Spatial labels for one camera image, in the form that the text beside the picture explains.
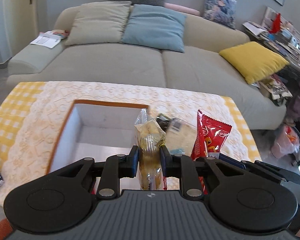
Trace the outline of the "yellow waffle snack packet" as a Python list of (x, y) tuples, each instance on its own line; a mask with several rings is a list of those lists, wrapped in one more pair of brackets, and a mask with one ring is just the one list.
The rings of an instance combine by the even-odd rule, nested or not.
[(139, 148), (138, 178), (142, 190), (163, 189), (160, 147), (165, 145), (166, 133), (155, 119), (141, 109), (134, 123)]

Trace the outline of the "pink plastic bag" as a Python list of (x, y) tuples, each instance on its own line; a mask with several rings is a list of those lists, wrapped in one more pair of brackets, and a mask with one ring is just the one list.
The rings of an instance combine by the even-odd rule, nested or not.
[(300, 148), (300, 139), (296, 131), (287, 125), (283, 125), (277, 135), (271, 152), (277, 159), (281, 159), (285, 155), (297, 153)]

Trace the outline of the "white lace tablecloth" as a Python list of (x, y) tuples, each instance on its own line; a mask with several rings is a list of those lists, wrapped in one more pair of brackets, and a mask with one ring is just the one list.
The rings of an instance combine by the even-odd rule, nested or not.
[(260, 155), (229, 97), (100, 82), (21, 82), (0, 106), (0, 205), (14, 188), (83, 157), (104, 160), (136, 142), (142, 109), (196, 126), (197, 111), (230, 124), (221, 152), (236, 160)]

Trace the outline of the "orange cardboard box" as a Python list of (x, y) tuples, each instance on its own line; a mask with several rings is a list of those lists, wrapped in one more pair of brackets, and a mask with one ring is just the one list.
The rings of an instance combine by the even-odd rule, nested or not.
[(47, 168), (53, 172), (82, 158), (105, 161), (136, 144), (134, 123), (149, 105), (77, 99), (71, 104)]

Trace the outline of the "red snack packet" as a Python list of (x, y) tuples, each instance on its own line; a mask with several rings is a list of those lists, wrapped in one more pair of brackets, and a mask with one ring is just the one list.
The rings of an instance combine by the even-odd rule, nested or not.
[(203, 195), (207, 195), (208, 190), (204, 178), (201, 176), (202, 167), (196, 165), (203, 164), (202, 160), (207, 157), (218, 159), (221, 148), (231, 130), (232, 126), (230, 124), (209, 117), (201, 109), (197, 111), (197, 137), (192, 149), (191, 159), (195, 163), (195, 167), (199, 168), (197, 173)]

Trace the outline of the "wooden door with cross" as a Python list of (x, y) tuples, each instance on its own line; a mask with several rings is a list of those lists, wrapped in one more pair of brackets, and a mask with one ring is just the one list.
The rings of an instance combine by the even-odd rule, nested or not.
[(38, 35), (36, 0), (4, 0), (4, 19), (12, 56)]

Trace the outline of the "pink cushion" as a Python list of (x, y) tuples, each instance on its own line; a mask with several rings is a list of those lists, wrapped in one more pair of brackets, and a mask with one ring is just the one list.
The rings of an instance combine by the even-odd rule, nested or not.
[(194, 16), (200, 16), (200, 12), (196, 9), (184, 7), (182, 5), (172, 4), (172, 3), (164, 3), (164, 7), (167, 9), (171, 9), (174, 11), (194, 15)]

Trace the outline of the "cluttered side shelf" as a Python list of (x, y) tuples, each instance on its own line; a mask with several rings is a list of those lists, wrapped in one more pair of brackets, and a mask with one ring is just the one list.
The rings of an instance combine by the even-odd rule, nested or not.
[(295, 93), (300, 81), (300, 32), (291, 22), (280, 17), (280, 30), (271, 34), (278, 12), (266, 8), (261, 24), (247, 21), (242, 24), (251, 41), (255, 41), (271, 51), (281, 55), (288, 65), (277, 73), (287, 88)]

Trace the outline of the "yellow checked tablecloth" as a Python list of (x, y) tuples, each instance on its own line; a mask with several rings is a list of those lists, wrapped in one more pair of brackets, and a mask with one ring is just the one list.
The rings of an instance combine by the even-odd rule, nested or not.
[(245, 119), (226, 96), (100, 82), (21, 82), (0, 106), (0, 205), (7, 194), (46, 174), (58, 133), (75, 100), (147, 105), (150, 114), (197, 123), (197, 111), (230, 124), (222, 152), (237, 160), (260, 159)]

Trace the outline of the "sliced bread bag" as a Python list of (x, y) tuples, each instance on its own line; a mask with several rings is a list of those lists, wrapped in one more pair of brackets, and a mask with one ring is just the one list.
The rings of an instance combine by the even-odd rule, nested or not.
[(166, 133), (166, 147), (169, 153), (190, 156), (197, 137), (197, 128), (184, 120), (169, 118), (163, 114), (159, 114), (156, 121)]

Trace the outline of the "blue patterned cushion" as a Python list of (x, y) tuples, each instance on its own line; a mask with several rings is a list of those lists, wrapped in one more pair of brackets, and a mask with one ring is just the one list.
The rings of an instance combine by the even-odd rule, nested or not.
[(203, 18), (236, 29), (236, 0), (204, 0)]

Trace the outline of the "beige cushion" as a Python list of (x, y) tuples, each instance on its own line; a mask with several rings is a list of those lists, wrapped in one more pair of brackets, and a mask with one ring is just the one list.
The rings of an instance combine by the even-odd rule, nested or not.
[(93, 2), (79, 7), (66, 39), (67, 46), (119, 43), (130, 13), (131, 1)]

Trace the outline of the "beige fabric sofa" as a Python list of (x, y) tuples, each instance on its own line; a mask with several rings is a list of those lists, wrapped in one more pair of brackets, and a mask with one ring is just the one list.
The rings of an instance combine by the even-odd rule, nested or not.
[(26, 81), (88, 81), (173, 88), (232, 98), (250, 129), (277, 129), (286, 114), (219, 52), (249, 37), (194, 15), (187, 15), (183, 53), (120, 43), (55, 48), (28, 45), (8, 63), (7, 85)]

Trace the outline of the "yellow cushion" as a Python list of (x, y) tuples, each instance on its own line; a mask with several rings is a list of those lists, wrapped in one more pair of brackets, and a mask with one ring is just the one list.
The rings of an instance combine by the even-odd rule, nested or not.
[(284, 57), (257, 42), (247, 42), (223, 49), (219, 55), (235, 67), (250, 85), (289, 65)]

